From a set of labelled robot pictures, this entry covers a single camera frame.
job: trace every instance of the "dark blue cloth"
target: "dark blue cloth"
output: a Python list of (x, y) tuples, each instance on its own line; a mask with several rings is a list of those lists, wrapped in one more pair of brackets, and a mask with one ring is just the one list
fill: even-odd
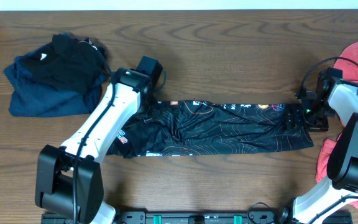
[(15, 91), (12, 94), (9, 112), (13, 116), (56, 117), (92, 113), (101, 94), (101, 84), (107, 76), (101, 72), (84, 95), (71, 90), (58, 90), (50, 85), (32, 80), (32, 74), (21, 65), (21, 59), (33, 56), (31, 52), (16, 57), (4, 74)]

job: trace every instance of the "wooden table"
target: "wooden table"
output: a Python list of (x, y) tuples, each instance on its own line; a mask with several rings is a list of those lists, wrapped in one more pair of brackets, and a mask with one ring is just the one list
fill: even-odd
[[(288, 103), (314, 63), (358, 41), (358, 11), (0, 12), (0, 223), (39, 223), (37, 156), (88, 117), (15, 118), (7, 110), (13, 89), (3, 69), (63, 32), (104, 44), (112, 69), (133, 68), (143, 55), (159, 59), (168, 72), (161, 100)], [(336, 118), (329, 123), (327, 133), (312, 134), (315, 147), (294, 152), (108, 156), (105, 199), (150, 211), (278, 208), (314, 186), (323, 140), (342, 129)], [(358, 211), (346, 208), (358, 223)]]

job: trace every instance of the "black cloth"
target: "black cloth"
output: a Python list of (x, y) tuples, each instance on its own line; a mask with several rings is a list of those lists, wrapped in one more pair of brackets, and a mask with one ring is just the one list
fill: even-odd
[(312, 147), (301, 119), (287, 129), (285, 108), (301, 117), (300, 105), (215, 105), (210, 102), (159, 102), (149, 122), (131, 118), (108, 154), (184, 156), (282, 152)]
[[(68, 116), (92, 113), (96, 108), (101, 95), (101, 84), (107, 79), (107, 76), (101, 71), (102, 67), (98, 68), (99, 72), (96, 77), (93, 77), (94, 74), (92, 74), (90, 76), (93, 78), (86, 81), (88, 90), (85, 94), (67, 90), (60, 85), (54, 86), (53, 83), (46, 84), (34, 80), (34, 76), (37, 75), (34, 73), (36, 70), (56, 65), (48, 63), (49, 57), (60, 60), (59, 57), (50, 53), (51, 47), (52, 44), (49, 43), (25, 56), (18, 56), (12, 65), (5, 68), (4, 74), (15, 89), (9, 107), (9, 112), (13, 116)], [(28, 66), (28, 64), (37, 64), (37, 61), (46, 63), (40, 63), (39, 68)]]
[(33, 57), (20, 60), (36, 82), (61, 90), (87, 93), (100, 76), (104, 66), (97, 50), (89, 42), (72, 39), (67, 35), (53, 35), (52, 42), (36, 50)]

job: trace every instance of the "black fabric with line pattern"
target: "black fabric with line pattern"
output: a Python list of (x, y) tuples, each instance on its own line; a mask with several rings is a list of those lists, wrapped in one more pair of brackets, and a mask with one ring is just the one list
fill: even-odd
[(108, 154), (196, 156), (282, 152), (312, 147), (302, 121), (288, 130), (285, 108), (300, 105), (215, 105), (201, 101), (158, 103), (159, 115), (144, 123), (130, 119)]

